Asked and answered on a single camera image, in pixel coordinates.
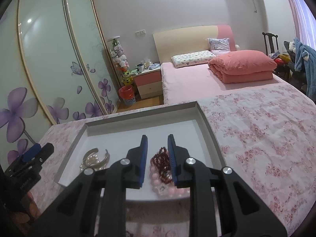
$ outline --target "purple floral pillow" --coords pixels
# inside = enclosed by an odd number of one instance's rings
[[[230,52],[229,38],[213,39],[208,38],[210,51],[215,55],[221,55]]]

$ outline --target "nightstand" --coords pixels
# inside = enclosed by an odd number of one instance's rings
[[[133,76],[137,85],[139,95],[142,99],[162,94],[162,78],[160,67],[156,69],[145,69],[143,72]]]

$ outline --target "clothing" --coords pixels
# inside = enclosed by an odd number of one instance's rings
[[[297,38],[294,39],[296,48],[295,71],[300,72],[303,67],[306,71],[307,91],[306,95],[312,101],[316,101],[316,51],[304,45]]]

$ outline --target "wooden floor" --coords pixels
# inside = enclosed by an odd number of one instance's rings
[[[156,97],[151,97],[142,100],[140,96],[136,97],[136,103],[133,104],[130,107],[127,107],[124,102],[121,102],[119,105],[116,113],[123,112],[123,111],[131,111],[131,110],[137,110],[137,109],[142,109],[142,108],[147,108],[147,107],[152,107],[152,106],[158,106],[158,105],[163,105],[163,95],[159,95]]]

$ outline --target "pink curtain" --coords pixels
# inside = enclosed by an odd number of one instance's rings
[[[296,37],[316,50],[316,20],[304,0],[289,0]]]

